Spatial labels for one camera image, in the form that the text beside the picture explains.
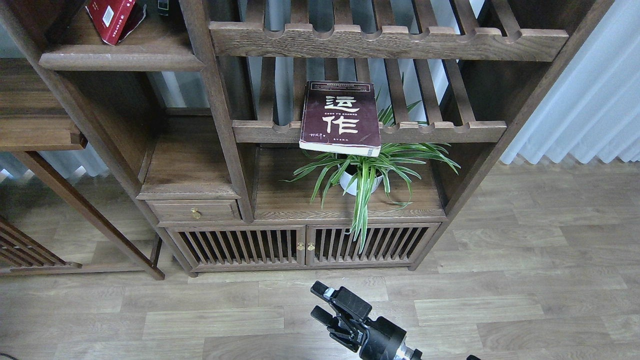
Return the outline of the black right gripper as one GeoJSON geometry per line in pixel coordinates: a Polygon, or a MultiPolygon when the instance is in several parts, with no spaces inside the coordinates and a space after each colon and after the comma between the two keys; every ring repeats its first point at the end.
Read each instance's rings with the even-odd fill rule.
{"type": "Polygon", "coordinates": [[[362,360],[406,360],[406,330],[385,317],[370,319],[372,306],[345,287],[338,290],[315,281],[311,294],[327,302],[335,315],[316,305],[311,317],[333,338],[362,360]]]}

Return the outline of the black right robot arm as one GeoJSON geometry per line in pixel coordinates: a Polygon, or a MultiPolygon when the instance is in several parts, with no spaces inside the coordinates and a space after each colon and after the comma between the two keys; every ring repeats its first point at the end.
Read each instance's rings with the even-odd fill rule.
{"type": "Polygon", "coordinates": [[[420,360],[422,351],[406,345],[406,330],[385,317],[370,319],[370,303],[345,287],[315,281],[311,293],[327,302],[335,315],[315,306],[310,315],[324,324],[330,338],[358,353],[362,360],[420,360]]]}

